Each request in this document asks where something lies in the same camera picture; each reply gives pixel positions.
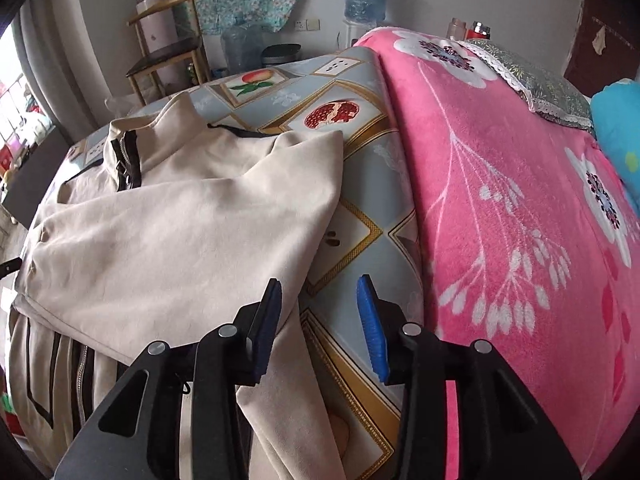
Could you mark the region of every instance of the pink blanket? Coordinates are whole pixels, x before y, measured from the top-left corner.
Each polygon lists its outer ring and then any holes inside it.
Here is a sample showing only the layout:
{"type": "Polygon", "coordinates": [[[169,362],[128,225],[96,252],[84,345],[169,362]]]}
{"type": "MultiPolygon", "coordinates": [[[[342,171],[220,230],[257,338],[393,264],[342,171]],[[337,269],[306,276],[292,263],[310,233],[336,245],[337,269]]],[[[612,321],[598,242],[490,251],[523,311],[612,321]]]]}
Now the pink blanket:
{"type": "Polygon", "coordinates": [[[592,474],[640,404],[640,225],[614,168],[455,43],[382,28],[358,44],[404,139],[426,319],[490,339],[592,474]]]}

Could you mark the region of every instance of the jacket collar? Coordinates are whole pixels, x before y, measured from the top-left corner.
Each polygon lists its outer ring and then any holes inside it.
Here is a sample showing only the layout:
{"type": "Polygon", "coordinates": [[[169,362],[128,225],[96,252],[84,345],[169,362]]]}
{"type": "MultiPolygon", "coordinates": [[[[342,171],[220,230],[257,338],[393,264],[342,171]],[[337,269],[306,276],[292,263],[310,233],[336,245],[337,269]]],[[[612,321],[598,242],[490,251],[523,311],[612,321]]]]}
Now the jacket collar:
{"type": "Polygon", "coordinates": [[[138,135],[140,170],[144,175],[206,127],[207,123],[194,108],[189,93],[181,92],[157,114],[111,121],[107,141],[104,144],[104,167],[117,181],[118,161],[111,141],[120,140],[127,130],[135,130],[138,135]]]}

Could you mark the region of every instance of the glass jar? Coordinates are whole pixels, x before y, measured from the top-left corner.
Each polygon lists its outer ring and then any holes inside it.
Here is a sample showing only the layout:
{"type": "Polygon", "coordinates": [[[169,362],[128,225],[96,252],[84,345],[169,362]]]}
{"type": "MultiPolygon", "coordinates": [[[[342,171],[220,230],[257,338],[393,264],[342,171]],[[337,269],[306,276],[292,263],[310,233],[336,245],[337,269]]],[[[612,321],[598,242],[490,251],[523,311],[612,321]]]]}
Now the glass jar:
{"type": "Polygon", "coordinates": [[[464,40],[466,34],[466,22],[453,18],[447,29],[447,39],[453,41],[464,40]]]}

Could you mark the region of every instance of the wooden chair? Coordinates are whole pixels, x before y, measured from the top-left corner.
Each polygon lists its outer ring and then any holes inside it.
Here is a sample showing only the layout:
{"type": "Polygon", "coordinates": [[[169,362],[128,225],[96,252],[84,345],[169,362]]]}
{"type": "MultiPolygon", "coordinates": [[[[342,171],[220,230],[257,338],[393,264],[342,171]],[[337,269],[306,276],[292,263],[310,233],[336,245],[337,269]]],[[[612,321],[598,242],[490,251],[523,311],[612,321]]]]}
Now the wooden chair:
{"type": "Polygon", "coordinates": [[[162,2],[152,5],[147,10],[144,10],[137,16],[131,18],[127,22],[127,25],[129,25],[129,27],[131,25],[135,25],[136,34],[138,35],[138,43],[140,44],[140,50],[143,54],[143,58],[127,72],[127,78],[131,83],[133,91],[138,96],[140,104],[143,106],[145,106],[146,103],[142,96],[142,92],[140,91],[140,86],[138,86],[138,82],[136,81],[136,76],[151,76],[154,87],[158,90],[158,93],[165,96],[166,91],[164,88],[161,89],[160,79],[156,71],[162,67],[191,58],[196,72],[196,77],[198,79],[198,84],[203,84],[210,80],[209,63],[207,62],[207,55],[204,52],[202,44],[202,30],[200,28],[200,20],[198,19],[195,0],[163,0],[162,2]],[[153,52],[149,52],[145,41],[145,35],[143,34],[142,26],[140,25],[140,20],[155,14],[156,12],[171,9],[176,5],[186,2],[188,2],[191,7],[189,20],[191,29],[194,31],[195,35],[159,48],[153,52]]]}

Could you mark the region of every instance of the pomegranate print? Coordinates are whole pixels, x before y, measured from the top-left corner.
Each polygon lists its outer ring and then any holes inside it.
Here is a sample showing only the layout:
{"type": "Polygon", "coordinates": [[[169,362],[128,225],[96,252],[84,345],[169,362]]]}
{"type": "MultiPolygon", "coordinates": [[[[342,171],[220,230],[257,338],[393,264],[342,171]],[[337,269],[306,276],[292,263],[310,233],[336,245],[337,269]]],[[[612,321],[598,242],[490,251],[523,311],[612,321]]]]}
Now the pomegranate print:
{"type": "Polygon", "coordinates": [[[360,111],[353,101],[331,101],[319,106],[305,119],[305,126],[315,130],[326,124],[348,123],[360,111]]]}

